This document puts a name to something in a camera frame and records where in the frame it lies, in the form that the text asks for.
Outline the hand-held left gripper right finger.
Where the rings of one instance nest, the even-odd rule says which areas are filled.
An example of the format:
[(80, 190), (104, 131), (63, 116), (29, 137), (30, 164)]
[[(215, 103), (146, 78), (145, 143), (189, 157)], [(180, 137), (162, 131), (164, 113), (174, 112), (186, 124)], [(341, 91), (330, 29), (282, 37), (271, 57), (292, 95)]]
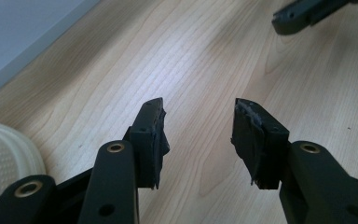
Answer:
[(258, 103), (236, 99), (231, 143), (260, 189), (279, 187), (289, 133)]

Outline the beige perforated clog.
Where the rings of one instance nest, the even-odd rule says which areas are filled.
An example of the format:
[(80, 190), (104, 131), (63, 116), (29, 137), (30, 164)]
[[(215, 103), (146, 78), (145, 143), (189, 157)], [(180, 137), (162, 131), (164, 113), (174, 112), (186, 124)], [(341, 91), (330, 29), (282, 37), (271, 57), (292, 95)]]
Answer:
[(24, 134), (0, 124), (0, 195), (26, 176), (45, 173), (45, 164), (34, 143)]

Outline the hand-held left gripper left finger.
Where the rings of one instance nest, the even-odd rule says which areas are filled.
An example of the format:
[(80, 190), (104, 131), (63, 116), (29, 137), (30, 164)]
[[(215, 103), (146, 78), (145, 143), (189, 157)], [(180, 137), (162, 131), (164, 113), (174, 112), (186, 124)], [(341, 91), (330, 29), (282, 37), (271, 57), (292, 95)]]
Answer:
[(134, 150), (138, 188), (159, 186), (163, 157), (170, 151), (164, 132), (165, 115), (161, 97), (149, 100), (124, 135)]

